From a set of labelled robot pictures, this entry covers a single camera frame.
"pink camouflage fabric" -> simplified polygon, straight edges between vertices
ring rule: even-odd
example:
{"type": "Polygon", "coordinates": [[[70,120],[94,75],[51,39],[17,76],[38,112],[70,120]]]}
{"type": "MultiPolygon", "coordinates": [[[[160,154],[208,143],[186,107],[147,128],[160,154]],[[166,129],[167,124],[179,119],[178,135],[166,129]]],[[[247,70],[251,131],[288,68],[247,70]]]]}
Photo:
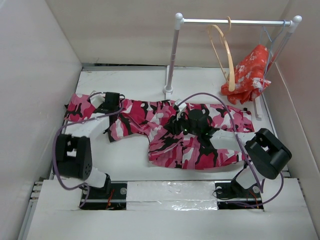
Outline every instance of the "pink camouflage fabric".
{"type": "MultiPolygon", "coordinates": [[[[176,114],[174,103],[173,100],[148,102],[125,99],[122,102],[123,111],[109,128],[110,141],[118,141],[132,134],[145,135],[149,140],[149,161],[159,167],[205,170],[243,160],[239,152],[205,147],[195,135],[172,135],[168,132],[164,125],[176,114]]],[[[238,132],[254,131],[249,111],[227,107],[238,132]]],[[[212,127],[233,132],[230,117],[221,104],[187,103],[187,112],[193,109],[200,109],[209,116],[212,127]]]]}

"red cloth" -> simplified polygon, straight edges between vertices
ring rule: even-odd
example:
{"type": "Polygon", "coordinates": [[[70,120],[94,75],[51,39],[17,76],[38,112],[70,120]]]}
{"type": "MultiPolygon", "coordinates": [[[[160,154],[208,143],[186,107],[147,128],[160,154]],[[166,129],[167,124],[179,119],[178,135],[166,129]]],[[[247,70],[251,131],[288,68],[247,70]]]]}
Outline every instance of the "red cloth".
{"type": "MultiPolygon", "coordinates": [[[[253,101],[261,95],[259,88],[262,88],[264,82],[264,72],[268,61],[268,49],[259,44],[253,51],[244,58],[234,68],[235,90],[229,91],[229,84],[221,86],[222,95],[232,104],[241,104],[247,101],[253,101]]],[[[270,85],[270,81],[265,79],[263,90],[270,85]]]]}

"horizontal white rod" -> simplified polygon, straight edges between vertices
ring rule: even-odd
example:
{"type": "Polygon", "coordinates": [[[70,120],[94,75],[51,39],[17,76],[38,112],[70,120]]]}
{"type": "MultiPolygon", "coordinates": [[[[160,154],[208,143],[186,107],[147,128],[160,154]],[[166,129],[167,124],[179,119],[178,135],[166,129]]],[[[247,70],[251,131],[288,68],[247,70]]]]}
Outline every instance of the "horizontal white rod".
{"type": "MultiPolygon", "coordinates": [[[[181,23],[184,24],[204,24],[204,25],[228,25],[229,21],[226,19],[183,19],[181,23]]],[[[288,27],[292,21],[285,21],[285,26],[288,27]]],[[[280,27],[284,25],[284,21],[255,21],[255,20],[231,20],[231,25],[239,26],[271,26],[280,27]]]]}

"vertical pole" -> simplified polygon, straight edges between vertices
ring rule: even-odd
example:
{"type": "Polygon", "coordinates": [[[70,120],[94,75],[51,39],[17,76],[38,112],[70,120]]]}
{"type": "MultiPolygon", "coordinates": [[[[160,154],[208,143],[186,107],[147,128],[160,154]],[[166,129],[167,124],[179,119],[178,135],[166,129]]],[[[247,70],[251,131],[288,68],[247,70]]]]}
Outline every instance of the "vertical pole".
{"type": "Polygon", "coordinates": [[[178,37],[179,37],[179,30],[181,27],[181,23],[183,23],[183,15],[178,12],[175,15],[175,26],[174,26],[174,35],[173,35],[173,43],[172,43],[172,50],[171,50],[171,57],[170,57],[168,79],[166,81],[165,87],[163,88],[163,92],[166,95],[172,94],[172,92],[174,91],[174,88],[172,87],[172,78],[174,75],[176,51],[177,51],[178,37]]]}
{"type": "Polygon", "coordinates": [[[266,72],[269,71],[270,67],[273,65],[274,62],[277,61],[279,55],[281,54],[282,50],[285,48],[287,42],[289,41],[291,35],[295,32],[297,26],[299,25],[299,23],[302,21],[302,17],[301,16],[295,16],[293,18],[293,20],[291,21],[291,25],[289,27],[288,32],[285,34],[285,36],[283,37],[280,45],[278,46],[277,50],[274,52],[273,57],[266,69],[266,72]]]}

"white pipe connector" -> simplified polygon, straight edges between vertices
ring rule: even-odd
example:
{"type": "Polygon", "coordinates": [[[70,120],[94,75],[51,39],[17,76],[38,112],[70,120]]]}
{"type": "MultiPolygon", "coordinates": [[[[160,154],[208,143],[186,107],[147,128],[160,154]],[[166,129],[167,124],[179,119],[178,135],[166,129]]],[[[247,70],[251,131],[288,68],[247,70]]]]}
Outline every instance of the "white pipe connector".
{"type": "Polygon", "coordinates": [[[178,12],[175,14],[175,25],[174,25],[174,29],[175,30],[180,30],[181,24],[184,23],[184,16],[182,15],[182,13],[178,12]]]}
{"type": "Polygon", "coordinates": [[[298,27],[299,23],[301,23],[301,21],[302,21],[302,16],[299,16],[299,15],[295,16],[291,21],[291,25],[289,27],[288,32],[293,34],[296,28],[298,27]]]}

